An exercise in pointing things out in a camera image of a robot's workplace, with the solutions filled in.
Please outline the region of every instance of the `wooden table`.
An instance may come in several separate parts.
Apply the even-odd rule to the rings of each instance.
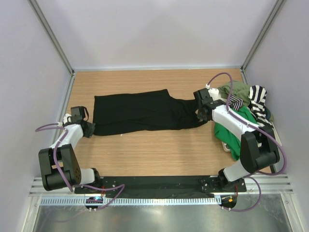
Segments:
[[[167,88],[172,97],[194,99],[216,74],[228,72],[242,81],[239,69],[78,72],[68,105],[85,106],[93,117],[94,96],[139,93]],[[228,81],[216,78],[212,86]],[[138,131],[124,135],[82,138],[75,154],[81,168],[101,176],[210,175],[235,161],[213,135],[213,122],[188,130]]]

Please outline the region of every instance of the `green cloth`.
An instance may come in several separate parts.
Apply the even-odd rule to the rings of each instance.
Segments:
[[[218,87],[219,92],[221,93],[222,98],[227,99],[227,96],[230,92],[231,89],[231,83],[228,82],[223,86]],[[243,100],[243,104],[245,106],[248,106],[250,104],[250,99],[249,99],[249,91],[250,91],[250,86],[246,85],[242,82],[239,81],[233,81],[233,92],[235,96],[241,98]]]
[[[256,123],[256,120],[246,106],[241,107],[239,111],[234,110],[234,112],[247,119],[248,121]],[[240,156],[239,139],[219,123],[215,123],[214,125],[214,135],[217,139],[221,140],[229,146],[233,159],[238,160]]]

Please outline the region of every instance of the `white enclosure wall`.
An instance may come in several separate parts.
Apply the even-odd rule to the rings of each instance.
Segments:
[[[74,69],[240,66],[275,0],[38,0]]]
[[[0,231],[20,231],[40,175],[38,151],[54,132],[70,74],[26,0],[0,3]]]
[[[288,0],[246,69],[267,89],[267,106],[288,155],[287,174],[309,221],[309,2]]]

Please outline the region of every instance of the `black mounting plate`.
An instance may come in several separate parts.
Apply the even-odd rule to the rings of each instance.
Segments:
[[[237,185],[238,192],[246,192],[246,185],[241,179],[225,188],[221,188],[217,176],[105,176],[101,177],[101,186],[105,189],[125,184],[124,191],[119,198],[136,199],[191,199],[213,197],[212,193],[235,192]],[[118,190],[106,192],[109,198],[114,197]],[[98,194],[89,188],[76,188],[76,194]]]

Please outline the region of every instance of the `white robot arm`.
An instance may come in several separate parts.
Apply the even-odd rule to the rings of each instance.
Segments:
[[[279,162],[280,156],[277,146],[266,136],[252,127],[259,127],[246,119],[235,119],[227,110],[226,103],[221,99],[219,90],[204,88],[194,93],[198,103],[197,116],[201,120],[220,123],[233,133],[240,141],[240,159],[230,167],[219,171],[219,179],[222,186],[237,181],[249,174]],[[260,128],[275,137],[271,127]]]
[[[68,134],[59,143],[56,157],[58,162],[62,162],[62,171],[71,186],[90,184],[99,181],[99,174],[95,168],[81,169],[76,159],[74,148],[82,137],[90,138],[93,134],[95,124],[84,120],[87,109],[83,106],[71,108],[71,115],[65,114],[63,118],[64,128]],[[66,187],[62,176],[53,159],[53,151],[58,140],[49,148],[39,151],[39,162],[42,175],[43,186],[47,191]]]

